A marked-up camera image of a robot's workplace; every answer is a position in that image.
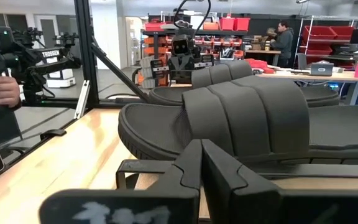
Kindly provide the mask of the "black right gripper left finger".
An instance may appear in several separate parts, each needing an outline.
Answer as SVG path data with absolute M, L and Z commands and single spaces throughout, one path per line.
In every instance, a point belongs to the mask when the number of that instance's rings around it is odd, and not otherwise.
M 145 190 L 62 190 L 39 208 L 40 224 L 198 224 L 203 148 L 193 140 Z

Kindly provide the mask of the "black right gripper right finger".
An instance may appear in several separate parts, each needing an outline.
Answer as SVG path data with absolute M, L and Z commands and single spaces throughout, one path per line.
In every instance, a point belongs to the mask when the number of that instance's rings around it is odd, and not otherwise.
M 213 224 L 358 224 L 358 191 L 284 190 L 212 141 L 201 145 Z

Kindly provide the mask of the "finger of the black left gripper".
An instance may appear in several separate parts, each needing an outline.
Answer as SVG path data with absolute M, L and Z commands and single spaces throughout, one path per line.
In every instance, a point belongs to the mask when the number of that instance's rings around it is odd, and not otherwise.
M 183 83 L 191 82 L 191 74 L 194 69 L 195 69 L 195 61 L 193 59 L 189 59 L 182 70 Z
M 180 70 L 180 63 L 178 60 L 169 61 L 169 70 L 170 70 L 171 80 L 177 81 L 180 79 L 181 70 Z

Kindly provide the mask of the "black foam slide sandal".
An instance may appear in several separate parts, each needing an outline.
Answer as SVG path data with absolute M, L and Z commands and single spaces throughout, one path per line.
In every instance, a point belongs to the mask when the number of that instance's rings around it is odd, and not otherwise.
M 251 76 L 196 88 L 179 106 L 133 103 L 118 121 L 139 159 L 174 160 L 206 139 L 245 163 L 358 164 L 358 106 L 311 108 L 288 80 Z
M 222 63 L 191 72 L 191 86 L 153 88 L 149 92 L 149 100 L 153 104 L 180 106 L 182 93 L 212 84 L 228 82 L 242 77 L 253 75 L 249 63 L 245 60 Z M 302 87 L 308 106 L 310 108 L 322 106 L 335 106 L 339 104 L 339 94 L 326 87 Z

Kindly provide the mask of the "red plastic bin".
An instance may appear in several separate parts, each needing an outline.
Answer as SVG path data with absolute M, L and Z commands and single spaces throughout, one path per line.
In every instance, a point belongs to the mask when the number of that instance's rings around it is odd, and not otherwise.
M 311 39 L 335 39 L 336 33 L 328 26 L 304 26 L 302 37 L 303 40 Z
M 306 44 L 299 47 L 300 53 L 307 53 L 308 55 L 330 55 L 332 51 L 333 50 L 329 44 L 309 43 L 307 47 Z
M 234 21 L 234 30 L 235 31 L 248 31 L 249 30 L 250 18 L 248 17 L 239 17 L 235 18 Z
M 235 21 L 236 21 L 236 19 L 231 18 L 231 17 L 222 17 L 222 18 L 220 18 L 219 24 L 220 24 L 221 30 L 233 31 Z
M 352 26 L 331 26 L 330 28 L 335 33 L 337 40 L 350 40 L 355 29 Z
M 145 31 L 147 32 L 163 32 L 162 26 L 166 25 L 166 22 L 147 22 L 145 24 Z

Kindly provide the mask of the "red object on desk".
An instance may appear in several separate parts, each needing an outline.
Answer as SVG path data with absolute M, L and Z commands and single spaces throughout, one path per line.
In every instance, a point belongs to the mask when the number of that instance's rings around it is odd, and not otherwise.
M 275 70 L 272 68 L 269 68 L 269 65 L 266 61 L 263 60 L 256 60 L 253 58 L 246 58 L 245 61 L 250 65 L 251 69 L 253 70 L 259 70 L 262 73 L 266 74 L 274 74 Z

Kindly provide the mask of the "silver metal bar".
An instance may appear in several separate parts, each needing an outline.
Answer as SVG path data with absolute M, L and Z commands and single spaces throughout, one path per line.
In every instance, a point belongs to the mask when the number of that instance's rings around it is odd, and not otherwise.
M 80 119 L 84 115 L 89 92 L 90 92 L 90 81 L 85 80 L 82 84 L 81 92 L 78 98 L 74 119 Z

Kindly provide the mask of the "white box robot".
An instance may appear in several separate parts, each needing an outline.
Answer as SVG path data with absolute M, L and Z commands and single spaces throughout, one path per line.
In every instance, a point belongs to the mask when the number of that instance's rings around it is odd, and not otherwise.
M 76 79 L 72 69 L 66 69 L 47 75 L 47 86 L 49 88 L 68 88 L 76 85 Z

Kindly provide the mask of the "small black clamp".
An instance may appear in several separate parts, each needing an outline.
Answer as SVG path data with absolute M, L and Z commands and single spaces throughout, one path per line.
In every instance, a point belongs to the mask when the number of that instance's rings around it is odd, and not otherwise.
M 50 129 L 40 135 L 40 139 L 43 141 L 45 139 L 50 139 L 56 136 L 64 136 L 66 135 L 66 131 L 64 129 Z

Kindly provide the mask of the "grey laptop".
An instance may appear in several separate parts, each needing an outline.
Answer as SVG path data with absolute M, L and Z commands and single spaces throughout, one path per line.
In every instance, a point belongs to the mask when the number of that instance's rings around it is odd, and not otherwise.
M 333 63 L 312 63 L 310 66 L 310 75 L 331 77 L 333 74 L 333 68 Z

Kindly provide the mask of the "wooden desk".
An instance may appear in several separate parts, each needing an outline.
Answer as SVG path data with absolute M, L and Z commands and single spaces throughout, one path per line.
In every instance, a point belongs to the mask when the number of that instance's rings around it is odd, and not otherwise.
M 358 78 L 354 76 L 354 72 L 333 73 L 330 77 L 300 75 L 290 72 L 274 73 L 274 74 L 263 73 L 263 74 L 259 74 L 259 77 L 283 78 L 283 79 L 296 80 L 296 81 L 307 82 L 307 83 L 317 83 L 317 82 L 350 83 L 351 85 L 349 87 L 345 104 L 355 105 L 356 99 L 358 97 Z

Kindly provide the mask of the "person's hand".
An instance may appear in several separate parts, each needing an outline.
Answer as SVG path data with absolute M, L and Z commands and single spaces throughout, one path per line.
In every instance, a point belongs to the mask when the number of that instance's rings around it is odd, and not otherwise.
M 13 108 L 20 102 L 20 88 L 16 79 L 0 76 L 0 105 Z

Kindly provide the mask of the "black metal table frame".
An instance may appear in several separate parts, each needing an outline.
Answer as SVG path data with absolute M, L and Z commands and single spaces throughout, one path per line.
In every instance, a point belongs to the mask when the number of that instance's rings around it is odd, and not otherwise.
M 97 46 L 94 38 L 94 32 L 91 25 L 90 0 L 74 0 L 75 12 L 80 35 L 80 50 L 83 60 L 83 76 L 89 81 L 89 95 L 86 100 L 88 109 L 103 108 L 117 109 L 122 108 L 128 103 L 147 103 L 149 97 L 140 88 L 138 88 L 130 78 L 128 78 Z M 96 76 L 96 61 L 100 59 L 110 71 L 113 72 L 134 94 L 138 97 L 127 98 L 125 100 L 101 100 L 98 93 L 98 84 Z

